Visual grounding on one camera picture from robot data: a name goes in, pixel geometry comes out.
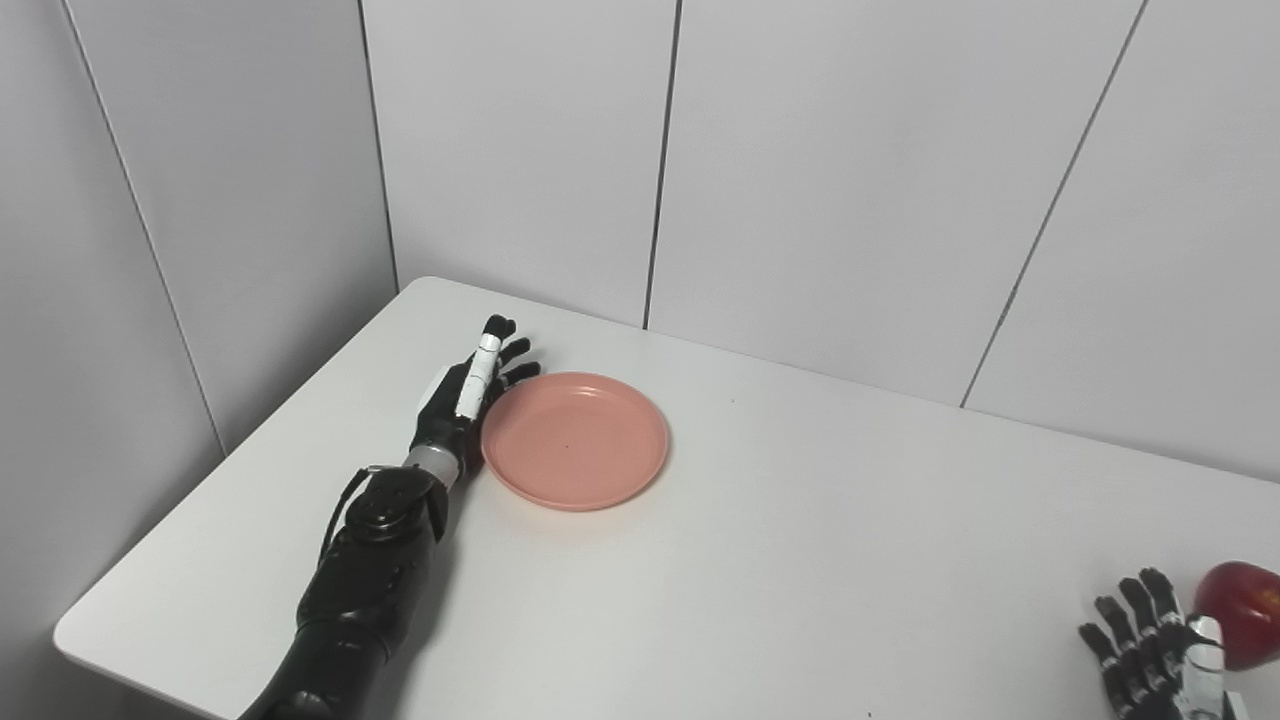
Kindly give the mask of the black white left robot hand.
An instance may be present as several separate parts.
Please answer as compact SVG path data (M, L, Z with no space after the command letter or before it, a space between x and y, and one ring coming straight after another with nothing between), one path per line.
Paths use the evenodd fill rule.
M461 363L448 366L419 410L404 460L451 486L483 465L480 434L492 406L517 384L541 374L538 361L524 363L529 338L516 338L513 319L494 314L480 341Z

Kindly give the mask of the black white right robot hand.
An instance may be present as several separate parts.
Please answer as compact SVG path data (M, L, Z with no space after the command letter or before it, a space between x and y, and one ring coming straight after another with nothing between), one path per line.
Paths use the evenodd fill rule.
M1100 670L1115 719L1247 719L1240 693L1226 688L1221 624L1185 614L1170 579L1143 568L1094 600L1097 621L1076 629Z

